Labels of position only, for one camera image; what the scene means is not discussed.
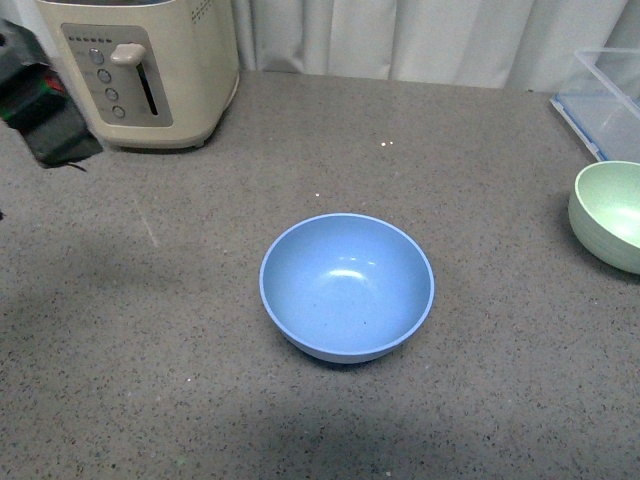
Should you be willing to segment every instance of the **blue bowl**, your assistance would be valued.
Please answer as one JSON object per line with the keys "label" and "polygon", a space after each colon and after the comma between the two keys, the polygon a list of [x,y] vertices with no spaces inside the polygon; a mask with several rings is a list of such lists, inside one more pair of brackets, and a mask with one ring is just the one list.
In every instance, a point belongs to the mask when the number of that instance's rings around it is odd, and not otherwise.
{"label": "blue bowl", "polygon": [[262,301],[285,337],[336,363],[398,347],[424,322],[434,287],[427,257],[407,234],[348,213],[291,227],[260,268]]}

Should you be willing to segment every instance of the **white curtain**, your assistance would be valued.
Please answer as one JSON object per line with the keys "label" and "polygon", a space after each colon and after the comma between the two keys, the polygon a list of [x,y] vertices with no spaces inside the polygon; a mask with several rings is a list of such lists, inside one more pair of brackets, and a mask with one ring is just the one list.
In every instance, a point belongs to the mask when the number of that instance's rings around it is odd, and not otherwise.
{"label": "white curtain", "polygon": [[[574,50],[640,47],[640,0],[231,1],[250,70],[554,92]],[[0,8],[55,56],[34,0]]]}

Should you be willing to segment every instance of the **toaster slot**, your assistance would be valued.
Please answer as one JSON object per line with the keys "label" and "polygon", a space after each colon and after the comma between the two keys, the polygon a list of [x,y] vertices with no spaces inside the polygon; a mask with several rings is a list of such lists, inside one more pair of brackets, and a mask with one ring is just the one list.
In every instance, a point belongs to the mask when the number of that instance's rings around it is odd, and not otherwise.
{"label": "toaster slot", "polygon": [[149,103],[149,110],[155,116],[158,115],[158,107],[156,106],[156,102],[153,99],[153,93],[151,93],[151,87],[149,86],[149,81],[147,80],[147,75],[144,72],[144,67],[142,63],[139,63],[136,66],[136,71],[138,72],[138,77],[140,78],[140,83],[142,84],[142,89],[144,90],[144,95],[147,97],[147,102]]}

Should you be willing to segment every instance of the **plastic container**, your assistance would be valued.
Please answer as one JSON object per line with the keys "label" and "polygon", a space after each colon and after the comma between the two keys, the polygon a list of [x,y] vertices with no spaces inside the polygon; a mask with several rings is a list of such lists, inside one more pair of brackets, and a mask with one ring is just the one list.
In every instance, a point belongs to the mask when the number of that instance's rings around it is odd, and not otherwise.
{"label": "plastic container", "polygon": [[551,103],[598,161],[640,163],[640,50],[579,50]]}

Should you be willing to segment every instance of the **cream toaster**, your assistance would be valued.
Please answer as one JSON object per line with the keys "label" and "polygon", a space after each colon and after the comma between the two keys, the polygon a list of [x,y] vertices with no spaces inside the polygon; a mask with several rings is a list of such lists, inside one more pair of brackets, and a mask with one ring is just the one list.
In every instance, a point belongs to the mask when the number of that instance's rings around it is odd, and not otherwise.
{"label": "cream toaster", "polygon": [[37,0],[94,133],[138,148],[202,146],[238,86],[230,0]]}

